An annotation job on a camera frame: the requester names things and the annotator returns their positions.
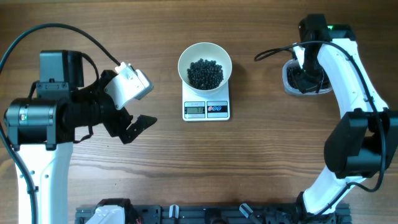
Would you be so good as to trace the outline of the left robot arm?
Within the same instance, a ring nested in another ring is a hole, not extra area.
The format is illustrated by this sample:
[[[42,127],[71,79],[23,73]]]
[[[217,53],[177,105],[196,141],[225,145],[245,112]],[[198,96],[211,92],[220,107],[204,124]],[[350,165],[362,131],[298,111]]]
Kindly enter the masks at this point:
[[[155,117],[130,115],[126,105],[145,97],[153,86],[132,65],[96,74],[85,85],[83,62],[87,54],[72,50],[40,53],[40,78],[26,98],[14,100],[5,112],[7,140],[21,161],[20,190],[34,196],[31,217],[39,223],[66,223],[68,171],[76,128],[102,124],[111,137],[128,144],[156,122]]]

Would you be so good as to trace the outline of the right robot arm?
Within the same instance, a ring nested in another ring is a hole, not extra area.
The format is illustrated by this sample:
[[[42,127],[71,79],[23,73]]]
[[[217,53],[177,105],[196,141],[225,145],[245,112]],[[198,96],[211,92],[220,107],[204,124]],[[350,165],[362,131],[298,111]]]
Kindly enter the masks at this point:
[[[323,14],[309,14],[298,30],[288,83],[303,95],[331,88],[340,110],[324,145],[325,168],[301,196],[307,214],[326,215],[353,187],[378,190],[397,148],[397,112],[374,89],[348,24],[329,26]]]

